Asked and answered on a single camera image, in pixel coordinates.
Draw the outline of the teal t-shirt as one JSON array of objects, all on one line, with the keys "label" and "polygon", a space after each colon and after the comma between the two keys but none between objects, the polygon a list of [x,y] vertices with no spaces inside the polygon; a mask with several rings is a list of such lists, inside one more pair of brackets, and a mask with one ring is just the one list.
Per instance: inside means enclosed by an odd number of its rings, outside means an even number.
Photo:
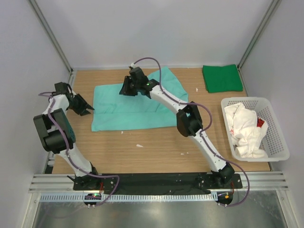
[{"label": "teal t-shirt", "polygon": [[146,96],[124,96],[122,84],[99,85],[94,89],[93,132],[175,127],[176,114]]}]

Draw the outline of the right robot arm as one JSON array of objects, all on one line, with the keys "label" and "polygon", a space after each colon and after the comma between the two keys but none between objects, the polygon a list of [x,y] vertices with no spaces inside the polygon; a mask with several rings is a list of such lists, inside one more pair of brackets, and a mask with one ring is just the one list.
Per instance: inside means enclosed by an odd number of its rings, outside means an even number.
[{"label": "right robot arm", "polygon": [[125,96],[141,94],[171,110],[176,116],[178,132],[193,140],[199,148],[209,164],[215,183],[220,187],[231,183],[235,171],[231,164],[220,155],[203,131],[202,118],[196,103],[187,103],[173,96],[162,88],[158,81],[149,79],[140,67],[135,66],[130,67],[129,75],[124,78],[123,87],[119,94]]}]

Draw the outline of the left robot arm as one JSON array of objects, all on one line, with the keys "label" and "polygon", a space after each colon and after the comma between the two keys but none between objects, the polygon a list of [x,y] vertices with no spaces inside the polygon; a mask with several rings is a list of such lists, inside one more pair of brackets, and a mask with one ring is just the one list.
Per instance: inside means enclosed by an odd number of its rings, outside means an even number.
[{"label": "left robot arm", "polygon": [[84,116],[94,108],[70,84],[59,82],[54,86],[53,92],[39,94],[46,96],[49,104],[42,114],[33,118],[41,144],[45,151],[62,157],[74,170],[75,176],[68,176],[74,190],[96,190],[100,184],[97,170],[77,148],[75,133],[66,116],[69,109]]}]

